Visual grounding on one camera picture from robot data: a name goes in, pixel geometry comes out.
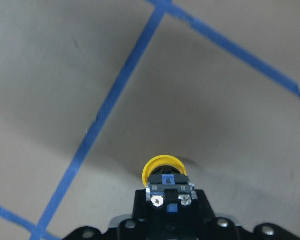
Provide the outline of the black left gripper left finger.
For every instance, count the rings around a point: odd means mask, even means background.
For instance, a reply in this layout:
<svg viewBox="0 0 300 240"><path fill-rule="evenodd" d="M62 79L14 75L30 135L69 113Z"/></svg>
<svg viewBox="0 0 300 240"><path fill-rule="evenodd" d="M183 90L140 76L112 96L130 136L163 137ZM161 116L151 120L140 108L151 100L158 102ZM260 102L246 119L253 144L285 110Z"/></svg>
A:
<svg viewBox="0 0 300 240"><path fill-rule="evenodd" d="M133 218L141 223L149 223L151 219L152 202L147 200L145 189L135 192Z"/></svg>

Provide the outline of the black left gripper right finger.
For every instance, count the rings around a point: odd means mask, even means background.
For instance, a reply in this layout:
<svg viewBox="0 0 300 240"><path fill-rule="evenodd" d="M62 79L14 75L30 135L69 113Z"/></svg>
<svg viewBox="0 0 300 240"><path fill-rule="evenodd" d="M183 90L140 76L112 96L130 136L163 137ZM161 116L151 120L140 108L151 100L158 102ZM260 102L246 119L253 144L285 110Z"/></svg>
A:
<svg viewBox="0 0 300 240"><path fill-rule="evenodd" d="M195 189L190 194L191 204L187 206L188 217L192 223L205 223L216 217L215 212L203 190Z"/></svg>

